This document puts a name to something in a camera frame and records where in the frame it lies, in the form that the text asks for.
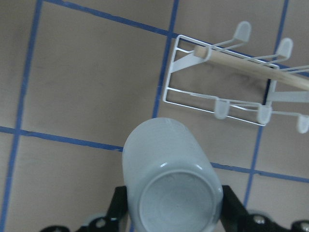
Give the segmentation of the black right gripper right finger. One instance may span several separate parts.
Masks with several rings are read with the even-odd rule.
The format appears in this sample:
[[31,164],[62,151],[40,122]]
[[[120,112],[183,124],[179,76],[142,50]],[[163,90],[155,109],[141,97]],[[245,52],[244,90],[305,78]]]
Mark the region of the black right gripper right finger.
[[223,185],[223,204],[220,221],[226,232],[245,232],[249,213],[232,188]]

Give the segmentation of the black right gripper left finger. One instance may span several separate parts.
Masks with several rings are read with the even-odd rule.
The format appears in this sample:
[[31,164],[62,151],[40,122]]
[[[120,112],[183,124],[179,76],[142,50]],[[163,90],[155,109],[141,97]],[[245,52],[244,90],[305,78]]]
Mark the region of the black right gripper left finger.
[[115,188],[106,217],[107,232],[126,232],[129,229],[126,186]]

